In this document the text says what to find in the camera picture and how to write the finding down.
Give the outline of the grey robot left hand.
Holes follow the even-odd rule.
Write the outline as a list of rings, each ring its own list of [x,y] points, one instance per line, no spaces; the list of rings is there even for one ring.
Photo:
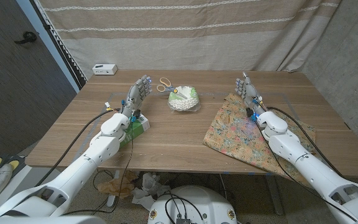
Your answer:
[[[130,118],[135,110],[139,110],[143,100],[152,91],[151,78],[147,75],[139,78],[130,88],[121,113]]]

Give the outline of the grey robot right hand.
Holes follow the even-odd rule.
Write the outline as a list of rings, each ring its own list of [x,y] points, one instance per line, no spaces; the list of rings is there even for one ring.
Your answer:
[[[243,78],[236,79],[235,92],[242,98],[249,116],[255,114],[256,116],[266,112],[262,106],[262,96],[251,84],[250,77],[246,72],[243,72]]]

